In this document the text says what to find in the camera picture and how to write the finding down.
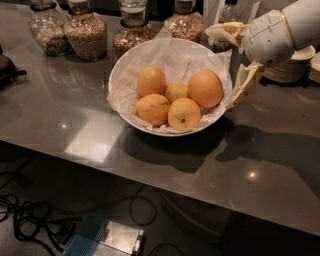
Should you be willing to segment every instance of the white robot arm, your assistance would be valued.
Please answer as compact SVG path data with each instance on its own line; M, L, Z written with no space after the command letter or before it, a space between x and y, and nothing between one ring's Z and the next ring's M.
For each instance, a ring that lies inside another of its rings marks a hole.
M235 36L232 40L230 35L225 38L242 48L252 62L249 67L240 65L233 94L226 106L232 108L258 84L264 67L280 64L290 59L295 51L320 43L320 1L298 0L250 24L225 23L222 27ZM221 24L213 25L206 33L210 37L221 36Z
M317 41L320 42L320 2L299 0L255 19L243 32L241 44L249 60L274 66Z

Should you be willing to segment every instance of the floor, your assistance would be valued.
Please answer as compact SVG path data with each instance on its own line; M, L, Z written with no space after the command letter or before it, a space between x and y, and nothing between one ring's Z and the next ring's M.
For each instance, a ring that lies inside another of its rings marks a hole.
M320 255L319 237L3 142L0 198L1 256L63 255L73 239L63 232L88 215L143 230L143 256ZM15 204L3 218L5 199ZM44 220L39 230L29 216Z

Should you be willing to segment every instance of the nuts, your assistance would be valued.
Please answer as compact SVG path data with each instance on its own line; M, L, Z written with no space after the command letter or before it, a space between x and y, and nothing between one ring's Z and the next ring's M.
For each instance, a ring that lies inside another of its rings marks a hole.
M63 55L72 50L63 33L62 25L63 24L45 24L38 33L33 32L40 47L49 55Z
M137 28L123 28L113 39L113 45L118 58L138 44L152 40L156 32L147 26Z
M80 59L94 61L107 53L107 25L92 13L74 15L64 32Z
M200 42L203 25L196 13L188 15L174 14L165 21L165 25L172 33L172 37Z

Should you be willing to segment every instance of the glass jar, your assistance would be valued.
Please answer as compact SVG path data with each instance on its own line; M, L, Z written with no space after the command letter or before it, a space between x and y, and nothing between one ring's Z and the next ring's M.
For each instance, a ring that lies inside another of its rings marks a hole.
M51 56L65 55L72 51L63 32L63 26L69 21L69 18L59 13L56 5L51 0L32 3L30 8L33 10L33 16L28 23L38 45Z
M113 38L118 58L136 45L156 36L156 32L148 25L146 4L146 0L119 0L122 29Z
M172 37L200 43L202 15L195 12L195 4L196 0L175 0L174 14L164 22Z
M94 15L88 1L69 0L71 21L64 32L76 55L85 61L96 61L107 54L107 24Z

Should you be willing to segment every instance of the countertop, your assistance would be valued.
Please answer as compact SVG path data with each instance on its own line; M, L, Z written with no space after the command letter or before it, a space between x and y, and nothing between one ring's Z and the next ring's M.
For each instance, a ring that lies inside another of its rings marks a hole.
M107 57L84 62L46 56L31 15L0 3L3 52L28 73L0 91L2 141L320 235L319 87L258 85L199 133L153 136L106 101L119 17L103 16Z

